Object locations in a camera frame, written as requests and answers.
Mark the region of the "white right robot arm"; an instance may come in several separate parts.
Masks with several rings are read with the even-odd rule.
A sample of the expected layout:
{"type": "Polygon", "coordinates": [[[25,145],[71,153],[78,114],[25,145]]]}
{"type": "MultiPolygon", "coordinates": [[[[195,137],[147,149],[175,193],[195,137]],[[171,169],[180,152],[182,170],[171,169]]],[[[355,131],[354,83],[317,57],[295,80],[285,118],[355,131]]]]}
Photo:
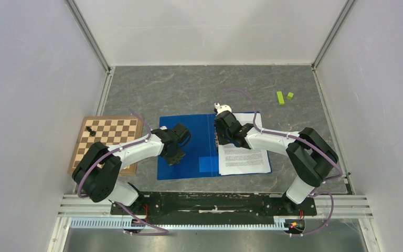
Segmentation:
{"type": "Polygon", "coordinates": [[[242,149],[260,149],[287,156],[296,178],[284,193],[282,208],[296,214],[304,200],[320,185],[330,179],[332,169],[342,175],[338,156],[333,148],[312,128],[300,132],[282,132],[259,128],[254,123],[242,124],[228,110],[216,110],[214,126],[219,144],[233,144],[242,149]]]}

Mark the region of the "blue plastic folder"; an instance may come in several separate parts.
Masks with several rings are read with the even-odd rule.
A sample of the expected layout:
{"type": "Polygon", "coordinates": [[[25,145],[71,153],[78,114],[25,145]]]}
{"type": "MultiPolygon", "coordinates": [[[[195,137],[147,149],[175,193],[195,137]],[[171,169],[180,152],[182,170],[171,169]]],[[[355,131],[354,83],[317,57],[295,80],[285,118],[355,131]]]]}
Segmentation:
{"type": "Polygon", "coordinates": [[[192,137],[182,148],[185,155],[178,164],[168,165],[162,157],[158,158],[158,180],[222,176],[219,174],[214,118],[213,113],[160,117],[161,126],[175,126],[180,122],[190,131],[192,137]]]}

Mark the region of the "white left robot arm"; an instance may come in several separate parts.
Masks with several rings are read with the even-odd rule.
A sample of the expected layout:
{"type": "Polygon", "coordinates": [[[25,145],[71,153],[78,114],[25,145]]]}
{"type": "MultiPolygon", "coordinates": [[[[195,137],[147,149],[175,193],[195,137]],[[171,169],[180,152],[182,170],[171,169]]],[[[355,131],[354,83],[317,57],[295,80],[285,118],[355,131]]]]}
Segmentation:
{"type": "Polygon", "coordinates": [[[119,181],[121,171],[141,160],[160,156],[168,165],[179,163],[185,153],[182,148],[190,141],[190,131],[181,123],[173,128],[160,127],[148,135],[128,143],[106,146],[92,144],[72,173],[77,183],[77,195],[94,203],[103,200],[123,204],[131,214],[142,211],[144,201],[140,191],[119,181]]]}

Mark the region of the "white printed paper stack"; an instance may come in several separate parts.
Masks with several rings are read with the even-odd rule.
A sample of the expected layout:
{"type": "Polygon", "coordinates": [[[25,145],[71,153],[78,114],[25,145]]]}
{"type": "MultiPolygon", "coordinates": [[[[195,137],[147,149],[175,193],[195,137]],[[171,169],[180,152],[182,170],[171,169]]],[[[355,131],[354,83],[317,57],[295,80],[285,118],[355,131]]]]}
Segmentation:
{"type": "Polygon", "coordinates": [[[222,137],[218,135],[216,137],[220,175],[266,174],[272,172],[266,150],[238,148],[232,143],[221,145],[222,137]]]}

